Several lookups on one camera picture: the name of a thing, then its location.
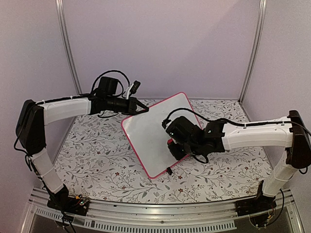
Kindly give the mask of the red black whiteboard eraser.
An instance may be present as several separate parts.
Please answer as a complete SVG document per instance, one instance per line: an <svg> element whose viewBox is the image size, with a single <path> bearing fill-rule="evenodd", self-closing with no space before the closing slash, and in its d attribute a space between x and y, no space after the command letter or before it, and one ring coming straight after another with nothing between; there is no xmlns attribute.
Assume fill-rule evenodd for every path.
<svg viewBox="0 0 311 233"><path fill-rule="evenodd" d="M167 141L167 144L168 144L168 145L171 144L171 143L174 143L173 139L169 139L169 140Z"/></svg>

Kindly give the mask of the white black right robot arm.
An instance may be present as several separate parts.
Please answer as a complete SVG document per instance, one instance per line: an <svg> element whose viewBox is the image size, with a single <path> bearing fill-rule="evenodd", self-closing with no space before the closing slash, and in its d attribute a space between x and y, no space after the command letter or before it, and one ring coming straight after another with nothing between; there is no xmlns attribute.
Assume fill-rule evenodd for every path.
<svg viewBox="0 0 311 233"><path fill-rule="evenodd" d="M237 123L226 118L207 119L204 129L184 116L171 120L167 116L162 127L170 136L168 149L176 160L191 155L195 160L202 156L246 147L283 147L284 153L272 173L258 187L251 207L261 212L270 204L278 191L301 169L311 165L311 133L305 128L298 111L279 119Z"/></svg>

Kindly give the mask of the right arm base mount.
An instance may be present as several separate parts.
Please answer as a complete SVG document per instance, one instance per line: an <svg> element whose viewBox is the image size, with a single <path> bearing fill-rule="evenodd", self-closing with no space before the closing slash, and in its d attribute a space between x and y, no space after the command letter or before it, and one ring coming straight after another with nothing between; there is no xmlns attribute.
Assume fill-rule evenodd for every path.
<svg viewBox="0 0 311 233"><path fill-rule="evenodd" d="M238 216L246 216L262 211L267 211L276 207L274 197L265 196L259 192L255 197L250 199L238 200L235 204L235 211Z"/></svg>

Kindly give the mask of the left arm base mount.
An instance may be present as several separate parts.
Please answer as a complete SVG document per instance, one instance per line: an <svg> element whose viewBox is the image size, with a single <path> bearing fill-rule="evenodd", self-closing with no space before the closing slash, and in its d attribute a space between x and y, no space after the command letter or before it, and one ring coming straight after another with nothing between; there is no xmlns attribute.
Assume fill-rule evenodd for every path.
<svg viewBox="0 0 311 233"><path fill-rule="evenodd" d="M67 194L54 195L50 197L47 206L55 210L63 210L66 213L71 213L80 216L86 216L89 208L90 199L87 197L69 196Z"/></svg>

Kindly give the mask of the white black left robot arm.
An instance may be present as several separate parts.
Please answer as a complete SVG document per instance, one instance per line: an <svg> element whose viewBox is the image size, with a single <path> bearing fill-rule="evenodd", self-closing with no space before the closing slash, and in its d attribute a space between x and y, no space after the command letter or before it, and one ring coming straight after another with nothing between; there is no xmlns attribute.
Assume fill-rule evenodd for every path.
<svg viewBox="0 0 311 233"><path fill-rule="evenodd" d="M119 83L115 78L101 76L99 85L89 93L52 100L29 99L22 106L15 143L21 145L19 151L25 154L28 169L42 181L48 192L54 194L52 200L62 211L72 207L72 200L64 194L68 189L49 155L46 131L56 122L80 116L103 117L102 114L106 111L128 116L148 112L149 108L134 96L141 83L134 81L117 94Z"/></svg>

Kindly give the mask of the pink framed whiteboard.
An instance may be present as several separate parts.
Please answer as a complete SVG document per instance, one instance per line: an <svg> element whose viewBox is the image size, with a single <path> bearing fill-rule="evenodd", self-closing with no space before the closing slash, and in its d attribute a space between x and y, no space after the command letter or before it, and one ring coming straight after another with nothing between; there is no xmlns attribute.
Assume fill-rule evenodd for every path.
<svg viewBox="0 0 311 233"><path fill-rule="evenodd" d="M169 135L162 127L162 121L177 108L192 109L184 92L179 92L149 107L143 114L129 116L121 122L121 127L150 179L155 179L179 161L167 147Z"/></svg>

